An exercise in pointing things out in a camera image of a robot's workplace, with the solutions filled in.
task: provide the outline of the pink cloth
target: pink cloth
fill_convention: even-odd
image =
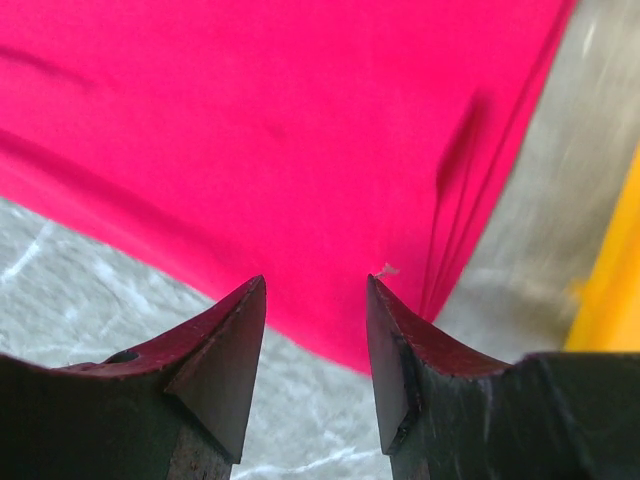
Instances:
[[[368,273],[432,321],[573,0],[0,2],[0,193],[369,370]]]

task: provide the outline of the red fabric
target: red fabric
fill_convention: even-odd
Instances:
[[[433,320],[572,0],[0,2],[0,192],[369,369],[366,274]]]

